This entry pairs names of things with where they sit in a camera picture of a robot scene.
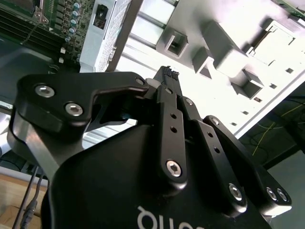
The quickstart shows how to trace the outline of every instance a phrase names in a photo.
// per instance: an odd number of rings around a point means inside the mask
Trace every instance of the circuit board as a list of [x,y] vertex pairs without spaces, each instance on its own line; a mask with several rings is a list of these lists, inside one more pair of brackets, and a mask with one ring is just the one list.
[[284,0],[272,0],[275,4],[279,5],[283,9],[285,9],[287,12],[289,12],[291,15],[296,16],[298,18],[302,18],[305,20],[305,14],[304,12],[298,10],[296,7],[292,6],[288,2]]
[[[0,8],[63,39],[59,62],[77,63],[91,19],[95,0],[2,0]],[[41,7],[47,23],[37,22],[35,7]]]
[[67,43],[64,59],[79,61],[89,26],[94,0],[45,0],[47,29]]

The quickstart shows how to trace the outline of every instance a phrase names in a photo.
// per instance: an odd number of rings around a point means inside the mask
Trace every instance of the wooden surface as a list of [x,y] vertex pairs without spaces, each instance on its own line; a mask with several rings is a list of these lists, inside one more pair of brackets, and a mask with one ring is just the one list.
[[[9,206],[5,212],[0,216],[0,229],[11,229],[14,225],[19,208]],[[41,219],[37,216],[33,216],[32,220],[28,224],[27,229],[40,229]]]
[[[20,207],[23,196],[27,189],[28,182],[15,179],[9,176],[0,175],[0,215],[4,213],[5,209],[8,206]],[[29,194],[28,203],[32,200],[36,191],[36,185],[32,186],[32,189]],[[46,187],[41,187],[40,192],[37,198],[37,208],[35,211],[35,215],[40,215],[41,210],[41,202],[45,195]]]

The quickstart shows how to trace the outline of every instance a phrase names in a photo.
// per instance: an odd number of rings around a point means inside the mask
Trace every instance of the silver screw head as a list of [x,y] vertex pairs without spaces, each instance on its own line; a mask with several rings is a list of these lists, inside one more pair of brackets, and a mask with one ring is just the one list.
[[192,100],[190,100],[189,98],[186,99],[186,102],[187,102],[189,105],[193,105]]
[[181,168],[177,162],[171,161],[171,160],[167,161],[166,167],[167,167],[168,171],[171,173],[171,175],[173,175],[174,177],[181,176]]
[[168,87],[167,87],[165,90],[166,90],[166,92],[169,93],[169,94],[172,94],[172,93],[173,93],[172,90],[169,89]]
[[218,121],[216,118],[212,118],[212,122],[213,122],[215,125],[219,125],[219,121]]
[[287,201],[287,197],[285,194],[280,190],[279,188],[277,189],[277,193],[280,195],[280,197],[283,199],[283,201]]
[[139,79],[139,78],[136,78],[135,80],[136,80],[136,82],[137,82],[138,84],[144,85],[143,80],[141,80],[141,79]]
[[229,184],[229,190],[236,200],[241,201],[243,199],[242,193],[234,184]]
[[268,187],[266,190],[267,190],[268,195],[271,197],[271,199],[277,200],[277,197],[276,197],[275,193],[271,190],[271,188]]
[[51,98],[55,95],[54,90],[46,85],[39,85],[35,87],[35,92],[37,95],[40,95],[45,98]]
[[74,103],[67,104],[65,109],[72,116],[80,116],[83,113],[82,107]]

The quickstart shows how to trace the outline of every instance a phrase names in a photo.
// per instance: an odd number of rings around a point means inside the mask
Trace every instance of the gray cable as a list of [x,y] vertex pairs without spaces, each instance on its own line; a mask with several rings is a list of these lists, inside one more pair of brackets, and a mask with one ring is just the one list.
[[24,214],[20,223],[20,229],[27,229],[29,223],[31,222],[34,216],[34,212],[37,206],[37,197],[39,195],[42,178],[43,178],[43,174],[41,174],[41,176],[39,177],[39,180],[36,185],[36,192],[33,199],[30,201],[30,203],[27,205],[27,207],[24,210]]
[[20,220],[20,218],[21,218],[21,214],[22,214],[22,212],[23,212],[24,206],[25,206],[25,204],[26,204],[26,202],[27,202],[27,199],[28,199],[28,197],[29,197],[29,193],[30,193],[30,190],[31,190],[31,188],[32,188],[32,186],[33,186],[34,179],[35,179],[35,177],[36,177],[38,168],[39,168],[38,166],[35,167],[34,173],[33,173],[32,177],[30,178],[29,185],[28,185],[28,187],[27,187],[27,190],[25,191],[25,194],[24,194],[22,203],[21,203],[20,208],[19,208],[19,210],[18,210],[18,213],[17,213],[17,216],[16,216],[16,219],[15,219],[15,221],[14,221],[14,225],[13,225],[12,229],[17,229],[18,222],[19,222],[19,220]]

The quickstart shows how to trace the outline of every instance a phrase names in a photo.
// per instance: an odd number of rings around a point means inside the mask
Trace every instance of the capacitor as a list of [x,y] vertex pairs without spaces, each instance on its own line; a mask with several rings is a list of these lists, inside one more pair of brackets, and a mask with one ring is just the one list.
[[79,10],[79,9],[81,8],[81,4],[78,3],[78,2],[74,3],[73,6],[74,6],[74,8],[77,9],[77,10]]
[[65,41],[66,41],[66,42],[71,41],[71,37],[70,37],[70,36],[66,37],[66,38],[65,38]]
[[78,17],[78,16],[80,15],[80,13],[79,13],[77,10],[74,10],[74,11],[72,12],[72,15],[73,15],[74,17]]
[[69,28],[69,32],[70,33],[75,33],[76,32],[76,28],[74,28],[74,27]]
[[77,19],[72,19],[70,22],[72,25],[77,25],[77,23],[78,23]]

